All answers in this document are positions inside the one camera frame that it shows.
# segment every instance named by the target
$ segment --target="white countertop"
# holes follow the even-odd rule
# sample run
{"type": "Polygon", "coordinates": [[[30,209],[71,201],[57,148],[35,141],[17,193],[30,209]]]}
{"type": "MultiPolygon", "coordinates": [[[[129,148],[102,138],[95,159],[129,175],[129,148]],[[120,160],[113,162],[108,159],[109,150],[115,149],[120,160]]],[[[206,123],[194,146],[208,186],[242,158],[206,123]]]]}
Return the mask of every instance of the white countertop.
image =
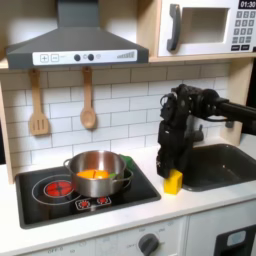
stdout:
{"type": "MultiPolygon", "coordinates": [[[[216,139],[210,142],[215,143],[225,141],[216,139]]],[[[256,153],[253,155],[255,143],[256,137],[247,135],[243,137],[240,148],[256,158],[256,153]]],[[[256,198],[256,181],[205,192],[181,190],[177,196],[164,194],[163,179],[157,175],[155,167],[157,151],[157,147],[152,147],[125,154],[130,155],[146,174],[161,194],[161,200],[29,230],[20,228],[16,188],[7,182],[6,167],[0,166],[0,255],[46,249],[256,198]]]]}

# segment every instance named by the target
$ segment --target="black sink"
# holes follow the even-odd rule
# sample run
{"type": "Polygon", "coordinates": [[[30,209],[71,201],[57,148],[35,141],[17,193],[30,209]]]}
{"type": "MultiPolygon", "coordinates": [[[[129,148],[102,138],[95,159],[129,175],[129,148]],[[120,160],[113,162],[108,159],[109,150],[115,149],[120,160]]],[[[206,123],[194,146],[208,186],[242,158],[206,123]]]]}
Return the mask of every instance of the black sink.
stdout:
{"type": "Polygon", "coordinates": [[[184,189],[205,191],[256,180],[256,161],[227,144],[198,147],[183,174],[184,189]]]}

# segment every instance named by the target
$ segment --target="wooden spatula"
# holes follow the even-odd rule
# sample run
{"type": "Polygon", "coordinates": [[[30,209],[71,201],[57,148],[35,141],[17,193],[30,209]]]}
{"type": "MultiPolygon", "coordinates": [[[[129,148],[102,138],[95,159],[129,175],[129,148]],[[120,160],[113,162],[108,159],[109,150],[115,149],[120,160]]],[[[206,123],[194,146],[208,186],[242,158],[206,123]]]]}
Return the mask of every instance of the wooden spatula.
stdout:
{"type": "Polygon", "coordinates": [[[29,120],[29,129],[32,135],[42,135],[49,132],[49,122],[42,113],[38,70],[29,71],[30,81],[32,85],[32,98],[34,105],[34,113],[29,120]]]}
{"type": "Polygon", "coordinates": [[[92,108],[92,70],[91,68],[83,68],[84,75],[84,109],[80,119],[83,126],[92,129],[96,123],[96,115],[92,108]]]}

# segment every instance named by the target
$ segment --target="microwave door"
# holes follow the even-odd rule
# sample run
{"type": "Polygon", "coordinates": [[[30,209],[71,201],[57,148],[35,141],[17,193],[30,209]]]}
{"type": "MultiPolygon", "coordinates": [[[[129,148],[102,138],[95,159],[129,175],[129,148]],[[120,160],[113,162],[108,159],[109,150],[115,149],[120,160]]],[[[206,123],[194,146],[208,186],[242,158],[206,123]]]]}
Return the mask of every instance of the microwave door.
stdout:
{"type": "Polygon", "coordinates": [[[238,0],[163,1],[158,55],[230,53],[238,6],[238,0]]]}

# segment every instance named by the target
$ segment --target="tile backsplash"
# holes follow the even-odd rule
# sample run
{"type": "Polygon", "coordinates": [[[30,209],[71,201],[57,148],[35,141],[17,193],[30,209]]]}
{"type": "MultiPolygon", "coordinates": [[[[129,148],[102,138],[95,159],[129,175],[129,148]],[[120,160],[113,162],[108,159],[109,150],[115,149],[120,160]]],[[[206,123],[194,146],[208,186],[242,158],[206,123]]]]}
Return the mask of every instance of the tile backsplash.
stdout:
{"type": "MultiPolygon", "coordinates": [[[[0,71],[13,167],[62,162],[87,150],[121,150],[157,145],[160,98],[186,83],[227,95],[228,61],[116,65],[93,68],[93,106],[97,128],[80,122],[84,106],[80,68],[41,69],[43,111],[51,133],[31,136],[32,91],[26,71],[0,71]]],[[[217,136],[219,123],[195,120],[206,137],[217,136]]]]}

